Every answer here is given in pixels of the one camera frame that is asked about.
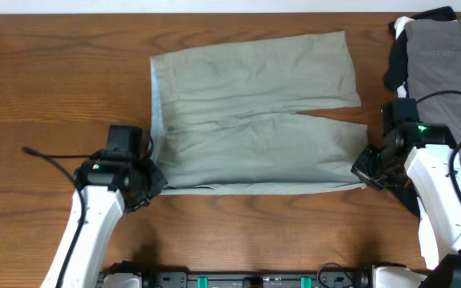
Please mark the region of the khaki green shorts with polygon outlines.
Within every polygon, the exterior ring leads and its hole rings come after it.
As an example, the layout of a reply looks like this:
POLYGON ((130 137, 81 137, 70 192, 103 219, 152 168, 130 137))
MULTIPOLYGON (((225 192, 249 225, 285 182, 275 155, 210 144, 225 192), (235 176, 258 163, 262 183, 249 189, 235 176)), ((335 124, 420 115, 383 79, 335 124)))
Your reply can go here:
POLYGON ((150 60, 154 163, 164 194, 316 194, 361 183, 363 124, 342 31, 202 46, 150 60))

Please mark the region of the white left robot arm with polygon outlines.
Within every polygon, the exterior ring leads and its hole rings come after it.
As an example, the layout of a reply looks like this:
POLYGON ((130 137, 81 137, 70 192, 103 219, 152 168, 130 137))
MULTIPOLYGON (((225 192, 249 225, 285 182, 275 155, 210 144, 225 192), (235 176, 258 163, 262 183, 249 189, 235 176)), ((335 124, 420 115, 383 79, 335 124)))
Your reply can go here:
POLYGON ((148 206, 166 179, 150 159, 86 160, 74 183, 70 217, 43 287, 95 287, 119 219, 148 206))

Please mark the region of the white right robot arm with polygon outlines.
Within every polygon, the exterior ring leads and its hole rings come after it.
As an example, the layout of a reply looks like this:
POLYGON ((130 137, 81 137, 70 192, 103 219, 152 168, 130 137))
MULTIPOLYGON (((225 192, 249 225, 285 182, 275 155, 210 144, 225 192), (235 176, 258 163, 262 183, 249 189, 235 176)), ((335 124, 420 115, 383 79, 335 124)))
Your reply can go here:
POLYGON ((384 145, 367 145, 351 171, 376 190, 418 208, 419 244, 429 274, 383 263, 367 267, 357 287, 461 287, 461 165, 444 125, 403 122, 384 145))

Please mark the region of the black folded garment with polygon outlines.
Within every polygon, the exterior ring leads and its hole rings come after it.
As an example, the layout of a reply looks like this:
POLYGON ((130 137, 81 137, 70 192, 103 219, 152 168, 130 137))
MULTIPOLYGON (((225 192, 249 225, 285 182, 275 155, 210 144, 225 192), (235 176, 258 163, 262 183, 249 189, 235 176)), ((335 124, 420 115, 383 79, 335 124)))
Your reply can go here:
POLYGON ((383 76, 384 86, 395 91, 399 98, 406 98, 407 92, 407 34, 405 26, 414 20, 429 19, 434 21, 449 22, 458 18, 450 6, 427 10, 412 16, 402 16, 388 24, 389 31, 394 37, 394 44, 389 55, 389 68, 383 76))

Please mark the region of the grey folded shorts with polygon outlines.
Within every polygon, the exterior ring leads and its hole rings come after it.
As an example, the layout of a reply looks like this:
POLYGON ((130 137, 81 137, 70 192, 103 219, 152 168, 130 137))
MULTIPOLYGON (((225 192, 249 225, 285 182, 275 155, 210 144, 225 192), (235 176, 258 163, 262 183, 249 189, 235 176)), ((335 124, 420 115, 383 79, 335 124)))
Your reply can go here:
POLYGON ((419 117, 447 125, 461 142, 461 20, 414 20, 405 31, 408 96, 420 99, 437 92, 418 104, 419 117))

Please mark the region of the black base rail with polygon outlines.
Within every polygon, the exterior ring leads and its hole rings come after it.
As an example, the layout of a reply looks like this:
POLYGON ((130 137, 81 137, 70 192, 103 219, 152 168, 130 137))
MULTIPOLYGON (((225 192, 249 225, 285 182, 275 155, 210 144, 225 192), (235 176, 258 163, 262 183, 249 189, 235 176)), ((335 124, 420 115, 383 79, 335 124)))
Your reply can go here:
POLYGON ((357 288, 369 287, 350 271, 322 270, 315 274, 192 274, 162 272, 154 276, 156 288, 357 288))

